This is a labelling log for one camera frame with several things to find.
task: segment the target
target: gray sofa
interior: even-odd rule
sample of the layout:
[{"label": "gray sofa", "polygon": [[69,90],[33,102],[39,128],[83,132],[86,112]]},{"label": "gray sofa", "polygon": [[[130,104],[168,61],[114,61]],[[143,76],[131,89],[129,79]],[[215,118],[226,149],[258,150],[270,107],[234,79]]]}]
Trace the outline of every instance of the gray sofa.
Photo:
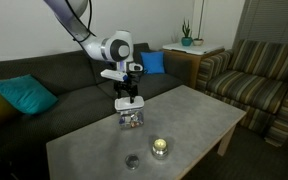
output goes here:
[{"label": "gray sofa", "polygon": [[[135,62],[142,64],[140,52],[150,51],[147,43],[135,44]],[[189,60],[165,56],[164,67],[165,74],[141,77],[138,92],[144,100],[188,84]],[[116,113],[113,81],[100,76],[104,69],[111,67],[83,51],[1,61],[0,79],[32,74],[58,102],[42,114],[22,114],[0,126],[0,159],[11,161],[18,174],[36,177],[46,164],[47,142]]]}]

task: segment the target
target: potted plant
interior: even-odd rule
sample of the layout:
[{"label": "potted plant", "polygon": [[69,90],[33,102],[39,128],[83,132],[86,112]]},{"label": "potted plant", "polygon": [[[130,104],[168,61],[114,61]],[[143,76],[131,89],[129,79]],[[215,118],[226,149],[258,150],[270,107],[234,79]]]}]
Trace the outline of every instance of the potted plant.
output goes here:
[{"label": "potted plant", "polygon": [[182,31],[184,33],[184,37],[182,37],[182,45],[183,46],[190,46],[192,44],[192,37],[191,37],[191,34],[192,34],[192,31],[190,29],[190,22],[189,20],[187,20],[187,24],[185,22],[185,19],[184,19],[184,23],[183,23],[183,26],[182,26]]},{"label": "potted plant", "polygon": [[200,46],[204,42],[204,40],[202,38],[200,38],[201,26],[202,26],[202,18],[203,18],[203,9],[204,9],[204,0],[203,0],[203,3],[202,3],[202,9],[201,9],[200,25],[198,26],[198,35],[197,35],[197,38],[193,39],[194,46]]}]

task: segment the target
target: wooden side table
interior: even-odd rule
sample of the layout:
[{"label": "wooden side table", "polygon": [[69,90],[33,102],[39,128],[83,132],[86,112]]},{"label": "wooden side table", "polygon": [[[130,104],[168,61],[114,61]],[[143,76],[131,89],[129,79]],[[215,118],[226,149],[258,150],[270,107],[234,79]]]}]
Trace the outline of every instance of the wooden side table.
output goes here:
[{"label": "wooden side table", "polygon": [[192,68],[191,68],[189,87],[195,89],[197,73],[201,60],[213,56],[215,54],[218,54],[220,52],[223,52],[224,48],[223,46],[217,46],[217,45],[204,46],[204,47],[203,46],[183,47],[180,44],[170,44],[163,46],[162,50],[167,55],[182,56],[185,59],[191,60]]}]

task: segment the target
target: candle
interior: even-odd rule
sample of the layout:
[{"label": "candle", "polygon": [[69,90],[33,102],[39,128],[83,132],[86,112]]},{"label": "candle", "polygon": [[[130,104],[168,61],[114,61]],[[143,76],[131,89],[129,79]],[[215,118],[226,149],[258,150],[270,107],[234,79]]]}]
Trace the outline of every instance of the candle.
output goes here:
[{"label": "candle", "polygon": [[154,142],[154,148],[158,151],[163,151],[166,148],[166,141],[164,139],[157,139]]}]

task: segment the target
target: plant pot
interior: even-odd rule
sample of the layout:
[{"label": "plant pot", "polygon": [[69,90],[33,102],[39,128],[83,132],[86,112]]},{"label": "plant pot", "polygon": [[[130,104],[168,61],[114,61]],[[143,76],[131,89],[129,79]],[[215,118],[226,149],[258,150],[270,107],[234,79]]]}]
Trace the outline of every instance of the plant pot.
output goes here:
[{"label": "plant pot", "polygon": [[188,37],[188,38],[183,37],[181,42],[182,42],[183,46],[190,46],[192,44],[192,41],[193,41],[193,39],[190,37]]},{"label": "plant pot", "polygon": [[201,46],[203,44],[204,40],[203,39],[194,39],[193,44],[194,46]]}]

